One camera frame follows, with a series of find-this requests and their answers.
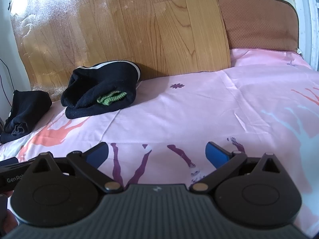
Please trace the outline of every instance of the orange antler print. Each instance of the orange antler print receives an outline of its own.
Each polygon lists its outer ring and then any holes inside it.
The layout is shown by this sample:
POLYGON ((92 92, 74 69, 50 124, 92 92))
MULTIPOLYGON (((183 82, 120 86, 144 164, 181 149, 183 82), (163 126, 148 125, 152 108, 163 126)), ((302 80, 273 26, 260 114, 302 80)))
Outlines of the orange antler print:
POLYGON ((305 98, 307 98, 308 100, 314 102, 315 104, 317 104, 317 105, 319 106, 319 96, 316 95, 312 90, 310 90, 310 89, 308 89, 308 88, 305 88, 305 90, 311 92, 311 93, 315 96, 315 98, 316 98, 317 100, 314 100, 314 99, 312 99, 312 98, 310 98, 310 97, 308 97, 308 96, 306 96, 306 95, 302 94, 301 92, 298 92, 298 91, 296 91, 296 90, 294 90, 294 89, 292 89, 291 91, 296 92, 296 93, 298 93, 298 94, 304 96, 305 98))
POLYGON ((31 145, 42 145, 45 147, 52 147, 56 145, 60 145, 64 142, 67 134, 75 128, 81 127, 90 117, 86 118, 81 123, 67 127, 71 124, 72 120, 70 119, 65 125, 61 126, 59 129, 49 129, 54 123, 56 123, 63 115, 61 115, 57 120, 50 121, 49 124, 44 126, 38 133, 36 133, 25 146, 22 146, 18 153, 19 162, 26 161, 25 156, 27 150, 31 147, 31 145))

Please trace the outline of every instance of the purple leg print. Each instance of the purple leg print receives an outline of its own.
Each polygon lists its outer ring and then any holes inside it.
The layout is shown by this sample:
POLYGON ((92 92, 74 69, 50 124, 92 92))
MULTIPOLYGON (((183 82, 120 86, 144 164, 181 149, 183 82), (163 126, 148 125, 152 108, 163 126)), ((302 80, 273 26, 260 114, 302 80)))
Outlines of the purple leg print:
POLYGON ((238 151, 241 151, 243 153, 245 152, 244 146, 242 144, 238 143, 236 141, 236 138, 231 137, 230 140, 232 141, 232 144, 237 147, 238 151))
POLYGON ((113 152, 114 152, 114 159, 113 159, 113 163, 114 163, 114 168, 113 168, 113 179, 117 182, 119 182, 122 186, 123 186, 123 178, 121 176, 121 166, 119 164, 119 160, 118 160, 118 147, 116 146, 116 143, 111 143, 111 147, 113 148, 113 152))
POLYGON ((148 156, 150 155, 152 150, 150 150, 147 154, 144 155, 140 167, 135 171, 134 176, 128 181, 127 184, 137 184, 138 180, 140 177, 144 174, 145 172, 145 166, 148 160, 148 156))
POLYGON ((187 163, 188 167, 196 167, 183 150, 176 148, 175 145, 168 145, 167 147, 174 153, 178 154, 187 163))

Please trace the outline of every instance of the green ribbed fabric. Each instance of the green ribbed fabric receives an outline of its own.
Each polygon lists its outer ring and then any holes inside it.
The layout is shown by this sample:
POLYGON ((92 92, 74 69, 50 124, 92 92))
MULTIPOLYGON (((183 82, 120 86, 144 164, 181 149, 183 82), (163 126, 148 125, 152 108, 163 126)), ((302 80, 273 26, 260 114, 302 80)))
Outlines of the green ribbed fabric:
POLYGON ((101 96, 97 99, 97 102, 106 106, 109 106, 113 102, 123 99, 127 95, 126 92, 112 91, 107 95, 101 96))

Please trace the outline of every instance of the brown perforated fabric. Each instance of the brown perforated fabric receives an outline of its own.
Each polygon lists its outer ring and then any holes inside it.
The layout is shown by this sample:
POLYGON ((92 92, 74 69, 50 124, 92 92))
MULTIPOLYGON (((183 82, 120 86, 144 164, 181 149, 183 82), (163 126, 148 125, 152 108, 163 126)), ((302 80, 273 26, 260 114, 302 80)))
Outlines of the brown perforated fabric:
POLYGON ((299 22, 283 0, 218 0, 229 48, 296 52, 299 22))

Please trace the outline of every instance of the bed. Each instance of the bed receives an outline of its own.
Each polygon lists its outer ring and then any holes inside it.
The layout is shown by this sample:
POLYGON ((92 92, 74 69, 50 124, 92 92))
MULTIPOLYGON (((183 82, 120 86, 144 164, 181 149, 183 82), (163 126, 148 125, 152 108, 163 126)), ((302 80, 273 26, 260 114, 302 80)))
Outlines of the bed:
POLYGON ((248 156, 273 152, 302 195, 295 224, 319 231, 319 74, 294 52, 231 50, 232 68, 141 81, 125 109, 69 120, 54 102, 34 131, 0 145, 0 160, 50 151, 64 157, 99 142, 99 170, 130 183, 190 186, 215 167, 207 142, 248 156))

